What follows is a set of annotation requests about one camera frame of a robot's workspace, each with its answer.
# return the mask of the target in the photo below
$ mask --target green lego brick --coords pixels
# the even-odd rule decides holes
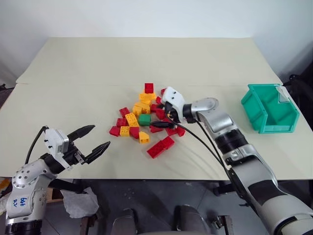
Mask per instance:
[[[140,114],[139,115],[139,125],[140,126],[149,126],[151,122],[150,114]]]

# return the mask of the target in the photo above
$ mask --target pile of lego bricks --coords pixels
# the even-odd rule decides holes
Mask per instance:
[[[139,143],[149,143],[149,135],[144,131],[140,131],[140,126],[149,126],[151,133],[164,130],[164,128],[157,128],[150,125],[151,114],[155,113],[159,120],[169,122],[165,115],[165,111],[159,107],[160,104],[161,97],[155,94],[153,83],[145,83],[145,90],[143,93],[139,94],[139,102],[134,104],[132,113],[130,113],[128,108],[120,109],[119,111],[122,117],[117,119],[116,126],[111,128],[110,134],[116,137],[132,136],[133,138],[138,139]],[[177,134],[182,137],[185,134],[185,130],[179,126],[174,127],[173,129],[165,128],[165,131],[168,136],[147,150],[147,153],[153,159],[175,144],[170,136]]]

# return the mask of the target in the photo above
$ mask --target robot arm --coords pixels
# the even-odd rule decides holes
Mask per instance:
[[[82,127],[68,136],[61,130],[45,128],[45,145],[49,153],[23,165],[12,177],[12,193],[6,204],[5,234],[40,234],[46,206],[46,190],[65,169],[78,163],[91,163],[108,148],[106,142],[84,156],[74,140],[88,134],[94,125]]]
[[[258,214],[271,235],[313,235],[313,210],[278,188],[270,167],[219,107],[217,99],[186,104],[178,91],[168,87],[162,104],[175,122],[204,123],[230,166],[226,173],[237,194]]]

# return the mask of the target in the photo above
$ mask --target teal plastic bin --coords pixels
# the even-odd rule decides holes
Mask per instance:
[[[299,112],[280,84],[249,84],[241,100],[254,130],[263,133],[291,133]]]

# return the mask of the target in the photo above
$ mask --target white table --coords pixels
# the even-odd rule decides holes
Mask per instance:
[[[144,145],[109,134],[118,110],[137,102],[145,82],[154,82],[157,93],[173,86],[189,102],[217,98],[278,179],[313,178],[313,133],[303,116],[294,133],[260,135],[240,104],[247,84],[280,83],[252,40],[173,38],[50,39],[0,110],[0,175],[11,176],[24,163],[41,126],[70,133],[95,124],[76,146],[86,155],[103,142],[111,141],[110,147],[92,164],[76,165],[61,178],[226,180],[216,160],[189,134],[175,136],[176,144],[154,160],[146,150],[165,132],[150,134]],[[197,125],[188,128],[205,139]],[[41,141],[31,160],[46,152]]]

